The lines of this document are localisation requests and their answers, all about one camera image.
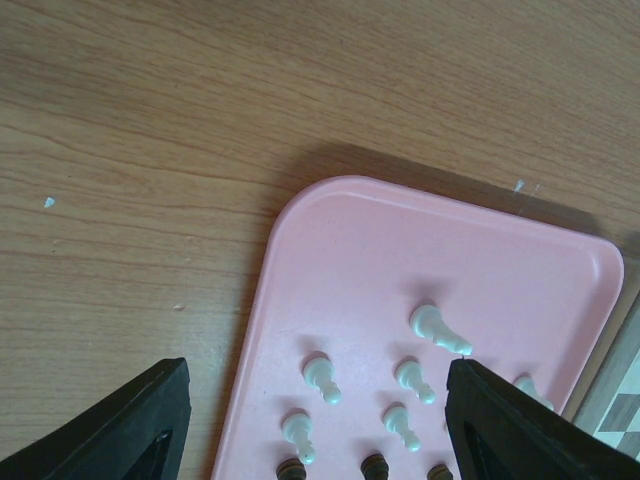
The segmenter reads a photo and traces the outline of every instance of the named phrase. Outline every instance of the pink plastic tray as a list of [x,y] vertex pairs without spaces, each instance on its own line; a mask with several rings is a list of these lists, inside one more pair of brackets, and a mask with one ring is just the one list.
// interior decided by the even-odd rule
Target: pink plastic tray
[[[411,312],[437,305],[473,358],[509,381],[531,375],[561,411],[622,276],[618,250],[599,238],[368,178],[313,185],[271,233],[212,478],[275,479],[295,456],[280,427],[296,409],[314,423],[310,479],[361,478],[376,450],[393,478],[424,479],[440,461],[457,473],[444,428],[455,356],[416,337]],[[302,378],[314,352],[336,367],[336,406]],[[435,404],[396,384],[408,356],[423,365]],[[409,410],[417,453],[382,424],[394,402]]]

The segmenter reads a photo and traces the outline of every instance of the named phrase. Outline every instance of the dark chess piece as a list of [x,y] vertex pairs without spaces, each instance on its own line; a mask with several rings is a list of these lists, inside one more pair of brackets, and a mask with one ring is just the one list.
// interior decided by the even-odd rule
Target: dark chess piece
[[306,480],[307,471],[297,458],[290,458],[280,464],[276,470],[278,480]]
[[389,478],[389,465],[379,453],[365,458],[360,470],[362,470],[365,480],[388,480]]
[[453,480],[453,474],[444,463],[441,463],[429,470],[427,480]]

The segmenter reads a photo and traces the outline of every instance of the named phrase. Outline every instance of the black chess piece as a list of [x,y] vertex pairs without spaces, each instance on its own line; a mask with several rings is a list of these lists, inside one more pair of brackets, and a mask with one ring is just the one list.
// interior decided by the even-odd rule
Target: black chess piece
[[278,480],[306,480],[307,471],[297,458],[290,458],[280,464],[276,470]]
[[440,463],[429,470],[427,480],[453,480],[453,474],[444,463]]
[[369,455],[360,466],[365,480],[388,480],[389,465],[379,453]]
[[4,480],[176,480],[191,404],[184,358],[160,360],[0,462]]

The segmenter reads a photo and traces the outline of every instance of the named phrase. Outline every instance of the table surface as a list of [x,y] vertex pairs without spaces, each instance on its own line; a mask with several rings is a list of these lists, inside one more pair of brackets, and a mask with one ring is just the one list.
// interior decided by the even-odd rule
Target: table surface
[[208,478],[270,228],[322,178],[640,254],[634,2],[0,4],[0,457],[184,356]]

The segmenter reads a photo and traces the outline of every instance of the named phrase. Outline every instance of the white pawn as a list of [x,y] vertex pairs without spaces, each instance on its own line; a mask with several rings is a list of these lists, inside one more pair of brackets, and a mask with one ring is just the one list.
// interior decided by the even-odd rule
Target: white pawn
[[460,335],[451,330],[444,320],[442,313],[433,305],[422,305],[411,315],[411,329],[422,338],[427,338],[439,347],[451,353],[471,355],[473,346]]
[[422,374],[422,367],[413,360],[409,360],[396,370],[396,380],[402,388],[416,392],[422,403],[431,405],[436,401],[436,392],[422,380]]
[[553,403],[551,403],[549,400],[538,393],[538,391],[536,390],[536,385],[533,383],[533,379],[531,377],[520,377],[514,382],[514,385],[516,386],[516,388],[522,390],[524,393],[547,407],[552,412],[554,411]]
[[329,405],[335,405],[342,400],[342,392],[333,382],[335,371],[333,364],[322,357],[314,358],[302,370],[302,376],[307,385],[320,389],[322,398]]
[[393,407],[382,418],[384,426],[391,433],[397,433],[402,438],[404,446],[410,452],[420,450],[420,439],[409,428],[409,412],[404,407]]
[[304,413],[294,413],[282,424],[284,439],[296,446],[298,458],[305,465],[313,463],[316,459],[316,451],[309,440],[311,429],[311,419]]

